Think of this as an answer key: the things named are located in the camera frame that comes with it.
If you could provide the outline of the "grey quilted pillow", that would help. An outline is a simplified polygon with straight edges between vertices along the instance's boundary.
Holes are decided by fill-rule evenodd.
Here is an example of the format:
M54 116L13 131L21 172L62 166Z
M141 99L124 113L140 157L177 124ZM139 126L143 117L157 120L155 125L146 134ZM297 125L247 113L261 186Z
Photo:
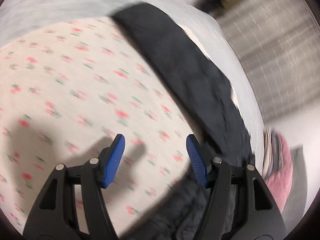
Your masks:
M293 165L292 186L282 216L286 224L298 223L304 213L308 191L303 145L291 148Z

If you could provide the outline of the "pink velvet pillow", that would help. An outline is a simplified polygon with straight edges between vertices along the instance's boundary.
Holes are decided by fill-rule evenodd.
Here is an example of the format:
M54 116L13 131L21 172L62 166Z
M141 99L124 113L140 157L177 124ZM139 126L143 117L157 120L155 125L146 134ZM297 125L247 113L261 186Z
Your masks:
M290 148L285 137L276 132L276 139L280 142L282 165L276 172L264 179L279 211L282 213L289 197L293 181L293 163Z

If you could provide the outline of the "folded striped linens stack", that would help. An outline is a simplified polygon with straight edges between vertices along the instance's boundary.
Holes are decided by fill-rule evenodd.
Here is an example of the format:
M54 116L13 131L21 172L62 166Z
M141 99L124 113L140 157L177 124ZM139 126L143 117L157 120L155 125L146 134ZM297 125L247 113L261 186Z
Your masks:
M268 179L283 168L283 150L278 132L264 129L264 160L262 178Z

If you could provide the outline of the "grey dotted curtain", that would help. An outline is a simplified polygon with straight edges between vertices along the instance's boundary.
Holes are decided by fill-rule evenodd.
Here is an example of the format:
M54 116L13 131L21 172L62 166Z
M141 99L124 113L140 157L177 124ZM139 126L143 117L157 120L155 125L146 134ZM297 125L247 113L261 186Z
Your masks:
M264 122L319 98L319 26L304 0L244 0L218 22Z

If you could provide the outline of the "cherry print bed sheet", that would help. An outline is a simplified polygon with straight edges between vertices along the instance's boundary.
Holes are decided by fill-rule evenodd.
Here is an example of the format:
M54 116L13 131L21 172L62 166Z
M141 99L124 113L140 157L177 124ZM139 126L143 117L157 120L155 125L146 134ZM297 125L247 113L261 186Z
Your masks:
M126 144L103 197L116 233L185 174L192 129L157 75L108 17L60 22L1 48L1 210L22 232L53 168Z

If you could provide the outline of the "black puffer jacket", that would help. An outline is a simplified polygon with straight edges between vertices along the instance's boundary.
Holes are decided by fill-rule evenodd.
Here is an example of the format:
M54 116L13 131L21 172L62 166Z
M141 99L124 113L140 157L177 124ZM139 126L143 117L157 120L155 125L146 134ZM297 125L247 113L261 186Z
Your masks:
M113 19L196 123L210 155L237 167L254 163L249 133L231 98L230 81L183 29L171 18L157 18L143 30ZM208 191L189 169L125 239L192 239L207 199Z

